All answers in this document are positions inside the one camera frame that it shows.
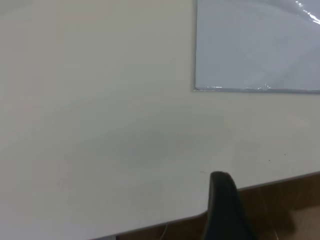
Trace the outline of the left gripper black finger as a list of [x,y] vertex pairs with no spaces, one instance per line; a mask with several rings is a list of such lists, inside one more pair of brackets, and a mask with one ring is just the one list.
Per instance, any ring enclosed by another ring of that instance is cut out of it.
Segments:
[[232,177],[222,171],[210,174],[205,240],[253,240],[239,192]]

